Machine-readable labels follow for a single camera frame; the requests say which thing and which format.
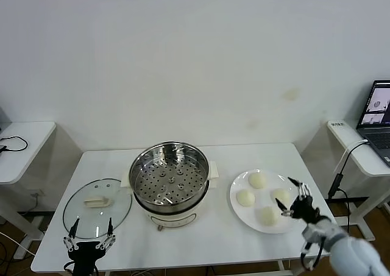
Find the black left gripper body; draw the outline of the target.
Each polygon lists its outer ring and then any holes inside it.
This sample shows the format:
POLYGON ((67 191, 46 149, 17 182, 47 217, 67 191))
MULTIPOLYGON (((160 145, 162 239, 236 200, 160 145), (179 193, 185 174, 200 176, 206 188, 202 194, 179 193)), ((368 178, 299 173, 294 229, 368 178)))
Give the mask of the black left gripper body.
POLYGON ((73 264, 72 275, 99 275, 96 261, 101 258, 98 241, 78 242, 77 249, 68 251, 68 256, 73 264))

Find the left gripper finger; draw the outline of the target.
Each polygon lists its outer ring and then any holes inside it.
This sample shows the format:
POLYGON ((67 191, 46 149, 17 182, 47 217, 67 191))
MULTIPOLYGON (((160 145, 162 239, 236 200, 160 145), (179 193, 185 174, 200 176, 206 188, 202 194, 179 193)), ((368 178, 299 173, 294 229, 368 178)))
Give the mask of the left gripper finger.
POLYGON ((116 236, 113 234, 112 218, 110 218, 108 222, 106 238, 96 246, 96 249, 108 250, 115 243, 115 241, 116 241, 116 236))
POLYGON ((63 243, 69 252, 73 252, 79 249, 76 243, 76 232, 79 224, 79 218, 76 219, 75 223, 71 226, 68 236, 63 238, 63 243))

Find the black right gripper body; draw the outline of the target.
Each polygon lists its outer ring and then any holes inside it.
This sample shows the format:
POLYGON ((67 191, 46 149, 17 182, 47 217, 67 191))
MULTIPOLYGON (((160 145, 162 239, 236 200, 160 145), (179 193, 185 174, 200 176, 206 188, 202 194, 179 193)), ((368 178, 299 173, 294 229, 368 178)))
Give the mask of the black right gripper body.
POLYGON ((298 196, 289 209, 289 216, 294 219, 303 219, 307 224, 315 224, 320 220, 320 211, 313 208, 313 198, 298 196))

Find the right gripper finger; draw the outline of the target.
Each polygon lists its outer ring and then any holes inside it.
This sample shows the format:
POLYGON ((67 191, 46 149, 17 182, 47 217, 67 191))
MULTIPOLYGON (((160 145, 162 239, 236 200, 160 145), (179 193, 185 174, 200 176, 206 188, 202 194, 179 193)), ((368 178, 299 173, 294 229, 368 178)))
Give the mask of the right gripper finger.
POLYGON ((288 179, 290 182, 292 182, 293 185, 297 187, 299 193, 299 200, 304 200, 306 198, 311 197, 311 190, 306 183, 303 183, 291 177, 288 177, 288 179))
POLYGON ((291 217, 293 215, 293 210, 290 210, 290 209, 287 209, 287 207, 281 202, 279 201, 277 198, 275 198, 275 201, 277 203, 277 206, 279 207, 279 209, 281 210, 281 215, 282 216, 285 216, 285 217, 291 217))

